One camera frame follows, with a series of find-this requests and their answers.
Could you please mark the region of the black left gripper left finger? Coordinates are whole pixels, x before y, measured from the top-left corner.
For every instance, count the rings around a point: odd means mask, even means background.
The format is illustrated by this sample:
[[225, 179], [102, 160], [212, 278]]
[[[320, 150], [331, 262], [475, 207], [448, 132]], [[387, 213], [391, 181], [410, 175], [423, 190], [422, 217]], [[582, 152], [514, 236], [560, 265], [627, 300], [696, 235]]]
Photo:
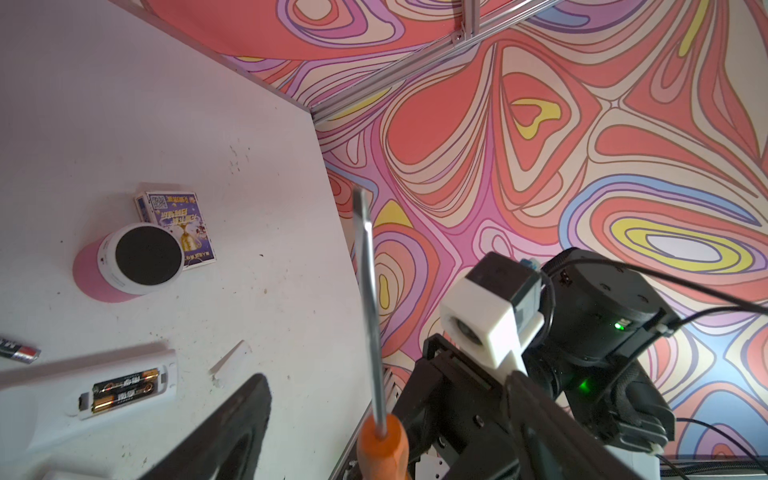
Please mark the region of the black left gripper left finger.
[[271, 401], [266, 376], [251, 376], [141, 480], [252, 479]]

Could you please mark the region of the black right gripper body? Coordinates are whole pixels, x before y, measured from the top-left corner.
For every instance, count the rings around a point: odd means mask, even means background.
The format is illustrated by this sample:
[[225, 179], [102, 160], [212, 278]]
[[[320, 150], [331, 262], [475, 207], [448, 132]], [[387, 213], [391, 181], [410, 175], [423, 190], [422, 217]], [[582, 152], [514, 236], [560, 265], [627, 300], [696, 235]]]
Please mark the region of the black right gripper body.
[[[601, 444], [662, 451], [676, 418], [638, 358], [676, 313], [640, 274], [591, 251], [566, 249], [539, 270], [545, 326], [523, 353], [524, 374], [551, 400], [565, 397]], [[480, 368], [444, 330], [429, 337], [394, 407], [409, 441], [408, 472], [436, 450], [454, 478], [518, 478], [503, 411], [506, 378]]]

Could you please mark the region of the white remote with coloured buttons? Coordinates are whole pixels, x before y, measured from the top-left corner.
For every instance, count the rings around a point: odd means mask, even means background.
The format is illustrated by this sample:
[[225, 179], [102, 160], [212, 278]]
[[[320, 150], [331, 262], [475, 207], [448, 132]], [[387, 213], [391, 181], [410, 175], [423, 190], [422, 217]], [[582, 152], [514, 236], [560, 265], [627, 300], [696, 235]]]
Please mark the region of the white remote with coloured buttons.
[[[155, 368], [160, 371], [158, 379], [145, 382], [156, 387], [151, 396], [100, 414], [91, 412], [95, 384]], [[178, 357], [173, 349], [131, 356], [109, 354], [100, 361], [80, 358], [48, 369], [39, 366], [3, 372], [1, 461], [19, 460], [72, 437], [155, 411], [175, 399], [178, 384]]]

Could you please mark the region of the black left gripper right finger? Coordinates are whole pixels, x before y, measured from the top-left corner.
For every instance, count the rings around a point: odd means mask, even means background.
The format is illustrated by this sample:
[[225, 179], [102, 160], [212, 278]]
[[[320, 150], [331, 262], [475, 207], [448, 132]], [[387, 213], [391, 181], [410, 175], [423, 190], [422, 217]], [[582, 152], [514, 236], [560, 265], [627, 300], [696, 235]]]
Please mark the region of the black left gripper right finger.
[[503, 411], [521, 479], [638, 477], [520, 371], [505, 380]]

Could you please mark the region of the black red AAA battery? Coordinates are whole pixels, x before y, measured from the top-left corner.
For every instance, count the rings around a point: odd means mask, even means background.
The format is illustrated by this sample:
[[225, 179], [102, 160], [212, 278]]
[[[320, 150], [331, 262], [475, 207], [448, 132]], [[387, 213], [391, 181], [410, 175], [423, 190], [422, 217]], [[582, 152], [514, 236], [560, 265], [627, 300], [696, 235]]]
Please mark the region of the black red AAA battery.
[[14, 340], [0, 338], [0, 356], [4, 359], [31, 364], [35, 362], [41, 351]]

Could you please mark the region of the orange handled screwdriver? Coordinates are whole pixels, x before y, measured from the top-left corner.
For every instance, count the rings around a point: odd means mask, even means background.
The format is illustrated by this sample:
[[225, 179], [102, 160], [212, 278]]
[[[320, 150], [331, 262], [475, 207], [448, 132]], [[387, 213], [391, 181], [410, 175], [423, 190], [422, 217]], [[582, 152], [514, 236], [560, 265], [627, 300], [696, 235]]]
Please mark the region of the orange handled screwdriver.
[[371, 380], [371, 413], [362, 422], [356, 440], [357, 462], [364, 479], [404, 480], [409, 477], [408, 439], [400, 420], [387, 410], [374, 262], [373, 222], [366, 195], [360, 188], [353, 191], [353, 220], [357, 279]]

